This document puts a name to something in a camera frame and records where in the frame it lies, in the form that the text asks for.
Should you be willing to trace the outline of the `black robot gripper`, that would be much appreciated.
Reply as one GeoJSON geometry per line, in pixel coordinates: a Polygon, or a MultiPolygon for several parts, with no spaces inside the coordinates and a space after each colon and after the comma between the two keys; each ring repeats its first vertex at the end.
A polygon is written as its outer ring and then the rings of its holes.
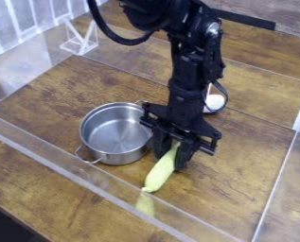
{"type": "Polygon", "coordinates": [[[174,82],[168,85],[167,105],[146,102],[140,123],[152,131],[152,154],[160,159],[171,148],[172,140],[179,142],[174,157],[174,169],[180,170],[196,151],[215,153],[221,138],[219,131],[203,120],[203,91],[195,86],[188,89],[174,82]]]}

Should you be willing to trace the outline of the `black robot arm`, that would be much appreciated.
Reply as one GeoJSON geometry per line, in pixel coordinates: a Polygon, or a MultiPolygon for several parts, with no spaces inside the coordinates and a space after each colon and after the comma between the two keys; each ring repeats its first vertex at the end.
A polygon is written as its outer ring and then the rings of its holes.
{"type": "Polygon", "coordinates": [[[221,133],[203,121],[205,91],[222,77],[221,20],[199,0],[120,0],[130,23],[143,31],[164,30],[171,43],[168,103],[146,103],[140,124],[152,131],[152,153],[162,157],[172,141],[179,147],[172,168],[196,151],[215,152],[221,133]]]}

